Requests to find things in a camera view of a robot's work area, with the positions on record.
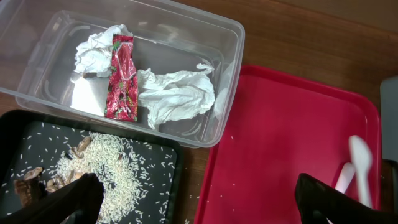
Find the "white plastic spoon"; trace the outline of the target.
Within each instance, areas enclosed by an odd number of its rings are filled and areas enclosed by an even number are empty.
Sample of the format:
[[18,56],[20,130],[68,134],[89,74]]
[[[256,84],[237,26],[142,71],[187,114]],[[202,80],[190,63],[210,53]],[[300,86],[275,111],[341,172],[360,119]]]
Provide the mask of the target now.
[[353,135],[349,137],[349,151],[351,163],[356,170],[355,176],[359,201],[363,205],[372,208],[368,181],[369,170],[373,163],[370,148],[361,137]]

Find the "rice and food scraps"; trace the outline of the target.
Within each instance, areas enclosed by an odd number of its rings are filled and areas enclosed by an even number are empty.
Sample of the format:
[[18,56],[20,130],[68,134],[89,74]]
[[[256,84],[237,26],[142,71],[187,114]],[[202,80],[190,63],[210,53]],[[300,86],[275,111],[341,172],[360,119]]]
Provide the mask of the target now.
[[22,130],[1,182],[1,216],[22,205],[13,181],[41,167],[45,185],[94,173],[104,185],[99,223],[167,223],[177,152],[168,146],[44,122]]

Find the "crumpled white tissue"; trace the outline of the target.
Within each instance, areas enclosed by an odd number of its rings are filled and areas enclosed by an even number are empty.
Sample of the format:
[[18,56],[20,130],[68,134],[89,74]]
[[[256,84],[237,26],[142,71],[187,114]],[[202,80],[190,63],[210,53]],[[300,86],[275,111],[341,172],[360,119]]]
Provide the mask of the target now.
[[138,70],[138,104],[147,108],[147,124],[157,130],[168,121],[192,119],[206,113],[215,102],[215,91],[208,75],[211,65],[199,63],[195,71],[181,70],[157,75],[151,71]]
[[134,36],[124,24],[114,25],[104,32],[90,35],[86,42],[76,47],[74,72],[95,73],[100,78],[110,76],[114,34]]

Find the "crumpled white tissue left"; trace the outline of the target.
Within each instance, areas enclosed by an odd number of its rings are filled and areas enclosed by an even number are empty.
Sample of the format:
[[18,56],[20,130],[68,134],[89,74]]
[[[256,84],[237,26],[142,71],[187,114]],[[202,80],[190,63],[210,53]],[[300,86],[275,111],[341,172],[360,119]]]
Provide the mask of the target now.
[[110,76],[114,34],[134,36],[124,24],[114,25],[104,32],[90,35],[86,42],[76,47],[74,72],[95,73],[100,78]]

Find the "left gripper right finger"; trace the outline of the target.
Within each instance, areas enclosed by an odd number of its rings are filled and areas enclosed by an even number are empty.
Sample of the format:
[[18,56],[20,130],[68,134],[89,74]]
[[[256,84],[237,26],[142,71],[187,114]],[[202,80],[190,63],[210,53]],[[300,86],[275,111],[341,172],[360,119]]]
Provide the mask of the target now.
[[397,215],[373,210],[318,179],[301,173],[295,201],[302,224],[397,224]]

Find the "black food waste tray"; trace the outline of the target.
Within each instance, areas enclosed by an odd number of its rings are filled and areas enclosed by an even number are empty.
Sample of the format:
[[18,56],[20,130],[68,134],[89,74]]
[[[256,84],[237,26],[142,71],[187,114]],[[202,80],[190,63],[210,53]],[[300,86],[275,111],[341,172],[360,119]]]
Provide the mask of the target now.
[[14,181],[41,167],[41,189],[94,173],[104,186],[99,223],[170,223],[183,153],[150,134],[13,110],[1,116],[1,216],[22,208]]

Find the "red serving tray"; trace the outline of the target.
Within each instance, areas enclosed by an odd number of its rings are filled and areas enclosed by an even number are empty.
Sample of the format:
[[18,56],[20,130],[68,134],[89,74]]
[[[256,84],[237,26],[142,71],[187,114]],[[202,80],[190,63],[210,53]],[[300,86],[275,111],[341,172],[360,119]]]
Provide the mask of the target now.
[[221,141],[210,151],[196,223],[299,223],[301,173],[334,186],[363,138],[379,209],[381,122],[365,97],[268,68],[245,65]]

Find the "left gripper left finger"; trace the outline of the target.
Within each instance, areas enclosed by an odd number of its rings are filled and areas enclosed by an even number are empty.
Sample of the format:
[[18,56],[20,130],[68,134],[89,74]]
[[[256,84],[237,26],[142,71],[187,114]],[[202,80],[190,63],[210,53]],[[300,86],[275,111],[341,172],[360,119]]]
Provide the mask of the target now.
[[1,218],[1,223],[96,223],[103,199],[103,183],[95,174],[84,174],[42,200]]

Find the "white plastic fork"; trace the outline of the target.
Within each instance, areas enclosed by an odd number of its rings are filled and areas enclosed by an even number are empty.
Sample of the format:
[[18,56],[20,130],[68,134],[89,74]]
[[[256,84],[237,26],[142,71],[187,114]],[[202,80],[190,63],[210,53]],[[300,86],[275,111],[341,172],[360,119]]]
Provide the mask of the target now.
[[355,174],[355,168],[352,163],[347,162],[341,169],[340,175],[335,185],[335,190],[345,194]]

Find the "red snack wrapper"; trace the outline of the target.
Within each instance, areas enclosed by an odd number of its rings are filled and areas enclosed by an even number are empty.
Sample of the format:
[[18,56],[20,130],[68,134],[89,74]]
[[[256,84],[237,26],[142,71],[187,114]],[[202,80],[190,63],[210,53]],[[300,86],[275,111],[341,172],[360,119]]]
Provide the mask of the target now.
[[137,70],[132,59],[134,37],[114,34],[111,75],[104,116],[109,119],[136,122],[138,108]]

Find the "grey dishwasher rack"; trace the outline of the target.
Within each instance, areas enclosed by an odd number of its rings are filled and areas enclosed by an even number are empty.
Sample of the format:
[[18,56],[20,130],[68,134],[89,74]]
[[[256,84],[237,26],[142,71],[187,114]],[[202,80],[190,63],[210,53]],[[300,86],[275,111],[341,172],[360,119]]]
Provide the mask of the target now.
[[397,76],[382,81],[382,158],[397,162]]

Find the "crumpled white tissue right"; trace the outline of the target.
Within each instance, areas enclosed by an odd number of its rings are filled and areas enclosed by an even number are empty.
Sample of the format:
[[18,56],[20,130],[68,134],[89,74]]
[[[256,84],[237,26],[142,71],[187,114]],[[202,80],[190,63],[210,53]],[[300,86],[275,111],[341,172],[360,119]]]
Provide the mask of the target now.
[[181,70],[157,75],[151,71],[138,70],[138,104],[147,108],[147,124],[157,130],[168,121],[192,119],[206,113],[215,102],[215,91],[208,75],[211,65],[199,63],[195,71]]

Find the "clear plastic waste bin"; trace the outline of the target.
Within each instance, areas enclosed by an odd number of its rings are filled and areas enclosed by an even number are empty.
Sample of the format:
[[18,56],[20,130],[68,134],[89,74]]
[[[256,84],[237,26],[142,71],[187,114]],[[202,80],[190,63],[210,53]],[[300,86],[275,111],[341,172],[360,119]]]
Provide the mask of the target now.
[[[134,35],[133,61],[155,74],[213,67],[216,101],[192,119],[151,129],[148,110],[135,123],[105,118],[109,80],[75,71],[77,46],[123,24]],[[239,79],[245,31],[231,19],[173,1],[2,1],[1,91],[30,110],[96,120],[178,141],[212,147],[223,134]]]

